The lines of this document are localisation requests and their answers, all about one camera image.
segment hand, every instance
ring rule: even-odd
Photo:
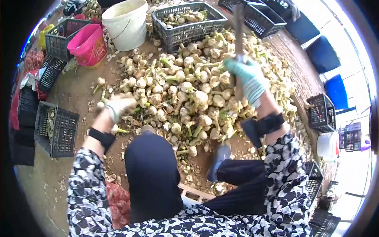
[[[117,123],[124,112],[133,113],[136,105],[137,101],[133,96],[121,93],[108,100],[105,108],[108,108],[113,122]]]
[[[247,60],[246,64],[239,63],[234,59],[224,61],[225,67],[230,73],[241,78],[243,94],[253,107],[259,107],[259,97],[270,87],[270,83],[264,77],[260,65],[252,60]]]

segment pink bucket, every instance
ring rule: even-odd
[[[101,25],[83,27],[68,43],[67,49],[76,57],[79,65],[97,68],[107,53]]]

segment knife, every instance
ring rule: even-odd
[[[237,3],[233,6],[233,17],[234,17],[234,35],[235,35],[235,59],[239,62],[246,63],[247,56],[243,52],[243,32],[242,27],[244,25],[244,4]],[[234,94],[235,98],[239,101],[243,99],[243,88],[241,84],[241,79],[236,77],[234,74],[230,75],[231,85],[236,86],[236,92]]]

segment white bucket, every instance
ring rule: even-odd
[[[323,133],[317,139],[317,155],[322,156],[325,161],[334,161],[338,145],[338,132]]]
[[[101,16],[109,37],[119,51],[138,48],[146,39],[146,0],[127,0],[108,8]]]

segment blue shoe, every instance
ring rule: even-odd
[[[141,129],[141,135],[142,134],[156,134],[157,132],[155,131],[155,129],[151,126],[151,125],[144,125]]]
[[[207,172],[207,179],[211,182],[218,182],[217,180],[217,169],[220,167],[224,160],[230,159],[232,153],[231,145],[229,141],[224,141],[216,150],[215,159],[213,164]]]

